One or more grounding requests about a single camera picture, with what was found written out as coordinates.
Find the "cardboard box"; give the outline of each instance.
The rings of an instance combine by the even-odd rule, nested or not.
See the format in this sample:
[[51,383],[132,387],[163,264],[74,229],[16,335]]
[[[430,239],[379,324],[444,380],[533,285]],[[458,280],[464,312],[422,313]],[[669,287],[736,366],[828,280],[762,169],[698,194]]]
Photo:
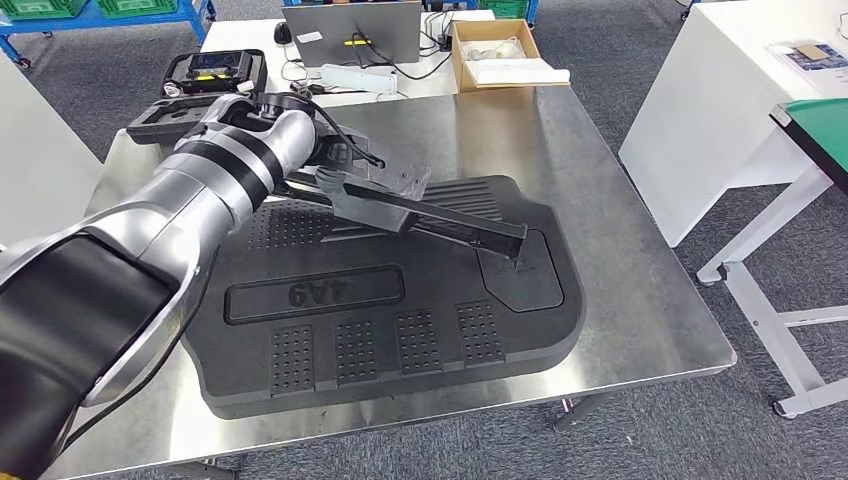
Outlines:
[[527,21],[523,19],[475,22],[455,21],[452,24],[452,32],[453,43],[451,46],[451,61],[453,62],[456,86],[460,93],[488,90],[492,88],[570,85],[569,82],[528,82],[477,85],[474,81],[474,77],[471,76],[471,72],[466,65],[467,62],[462,58],[462,42],[475,40],[507,40],[509,38],[516,37],[519,43],[521,43],[521,47],[524,49],[524,54],[527,58],[541,58],[541,55],[539,55],[539,49],[536,47],[536,41],[533,40],[533,35],[530,33],[530,28],[527,26]]

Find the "green table top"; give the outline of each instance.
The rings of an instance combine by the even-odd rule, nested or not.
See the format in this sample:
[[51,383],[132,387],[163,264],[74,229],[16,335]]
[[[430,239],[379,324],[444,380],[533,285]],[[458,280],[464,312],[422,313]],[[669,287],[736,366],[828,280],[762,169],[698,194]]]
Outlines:
[[799,100],[780,107],[785,115],[772,114],[777,123],[848,193],[848,98]]

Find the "robotic arm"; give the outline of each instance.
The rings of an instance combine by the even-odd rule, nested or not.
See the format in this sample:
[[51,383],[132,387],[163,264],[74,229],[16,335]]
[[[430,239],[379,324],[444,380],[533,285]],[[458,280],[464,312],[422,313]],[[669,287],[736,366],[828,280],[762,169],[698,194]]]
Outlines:
[[174,341],[222,239],[327,133],[304,109],[256,111],[222,97],[138,192],[0,255],[0,478],[37,478],[77,408],[114,400]]
[[[0,254],[0,480],[40,476],[92,424],[68,438],[77,409],[115,400],[158,358],[98,416],[146,385],[194,316],[221,241],[271,193],[517,258],[525,225],[418,202],[429,168],[377,148],[297,95],[226,95],[139,191]],[[294,174],[304,166],[315,176]]]

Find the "gray carpet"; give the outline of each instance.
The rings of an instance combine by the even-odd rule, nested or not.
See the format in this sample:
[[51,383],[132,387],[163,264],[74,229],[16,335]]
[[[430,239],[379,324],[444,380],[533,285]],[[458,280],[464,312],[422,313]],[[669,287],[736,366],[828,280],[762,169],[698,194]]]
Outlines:
[[[277,5],[218,0],[219,18],[277,16]],[[680,29],[680,11],[673,0],[542,0],[534,32],[542,54],[571,69],[574,89],[614,152]],[[194,47],[183,25],[13,41],[37,62],[27,72],[32,82],[100,158],[114,131],[155,99],[167,61]],[[676,249],[683,266],[696,271],[780,190],[728,192]],[[847,214],[848,200],[830,191],[752,256],[748,265],[778,309],[848,302]],[[848,404],[794,421],[774,415],[771,399],[789,394],[776,367],[724,286],[700,292],[738,364],[714,377],[618,393],[565,435],[547,430],[556,406],[544,404],[226,462],[243,479],[848,477]],[[827,380],[848,376],[848,324],[795,333]],[[153,471],[124,478],[162,477]]]

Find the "laptop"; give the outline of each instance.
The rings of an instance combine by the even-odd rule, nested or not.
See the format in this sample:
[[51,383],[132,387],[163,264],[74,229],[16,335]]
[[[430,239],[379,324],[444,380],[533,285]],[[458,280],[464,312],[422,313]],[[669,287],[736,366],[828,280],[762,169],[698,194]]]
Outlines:
[[283,16],[304,66],[385,63],[362,36],[394,63],[418,61],[420,1],[283,7]]

